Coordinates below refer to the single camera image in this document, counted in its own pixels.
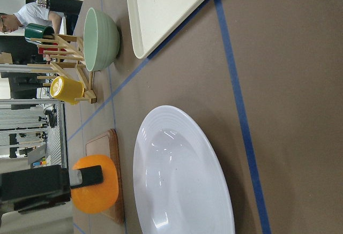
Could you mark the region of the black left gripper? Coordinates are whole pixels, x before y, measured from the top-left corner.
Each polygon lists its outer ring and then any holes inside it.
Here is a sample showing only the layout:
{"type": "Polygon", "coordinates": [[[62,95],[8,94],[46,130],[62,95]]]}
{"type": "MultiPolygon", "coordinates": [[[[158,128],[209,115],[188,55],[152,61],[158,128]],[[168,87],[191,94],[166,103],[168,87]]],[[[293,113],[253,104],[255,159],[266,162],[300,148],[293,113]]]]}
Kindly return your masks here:
{"type": "Polygon", "coordinates": [[[102,167],[70,170],[60,165],[1,174],[1,214],[28,214],[70,201],[71,189],[103,183],[102,167]]]}

